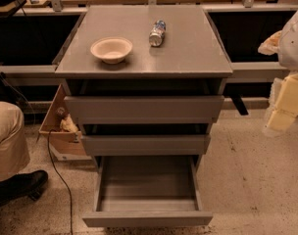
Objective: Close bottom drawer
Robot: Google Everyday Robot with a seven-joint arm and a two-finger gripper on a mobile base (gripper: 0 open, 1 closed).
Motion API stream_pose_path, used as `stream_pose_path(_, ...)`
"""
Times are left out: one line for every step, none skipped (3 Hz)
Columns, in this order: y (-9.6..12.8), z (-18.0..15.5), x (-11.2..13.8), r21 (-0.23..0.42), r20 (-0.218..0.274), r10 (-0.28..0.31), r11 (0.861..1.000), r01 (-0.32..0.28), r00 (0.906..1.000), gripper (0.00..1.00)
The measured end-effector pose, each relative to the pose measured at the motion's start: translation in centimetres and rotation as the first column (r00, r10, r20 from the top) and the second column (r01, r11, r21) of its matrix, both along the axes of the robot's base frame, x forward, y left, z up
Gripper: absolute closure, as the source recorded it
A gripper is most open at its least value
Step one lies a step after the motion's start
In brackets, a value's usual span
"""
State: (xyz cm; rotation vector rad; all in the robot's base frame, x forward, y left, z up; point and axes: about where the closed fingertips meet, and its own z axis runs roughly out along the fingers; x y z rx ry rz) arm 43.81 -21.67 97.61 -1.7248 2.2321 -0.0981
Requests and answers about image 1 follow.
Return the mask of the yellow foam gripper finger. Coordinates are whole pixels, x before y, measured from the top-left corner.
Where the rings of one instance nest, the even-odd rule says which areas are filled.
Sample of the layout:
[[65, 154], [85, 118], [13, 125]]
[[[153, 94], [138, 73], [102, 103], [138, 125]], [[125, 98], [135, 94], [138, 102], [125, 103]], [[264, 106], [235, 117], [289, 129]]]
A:
[[276, 137], [284, 133], [298, 118], [298, 72], [284, 79], [276, 78], [271, 88], [263, 133]]

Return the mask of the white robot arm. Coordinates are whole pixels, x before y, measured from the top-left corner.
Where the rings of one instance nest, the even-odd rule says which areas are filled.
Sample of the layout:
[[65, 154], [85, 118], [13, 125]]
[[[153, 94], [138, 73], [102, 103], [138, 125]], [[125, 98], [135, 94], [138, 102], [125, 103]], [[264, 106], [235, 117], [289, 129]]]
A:
[[277, 136], [298, 118], [298, 10], [282, 30], [266, 39], [258, 48], [264, 55], [277, 54], [279, 64], [290, 70], [284, 79], [273, 81], [264, 133]]

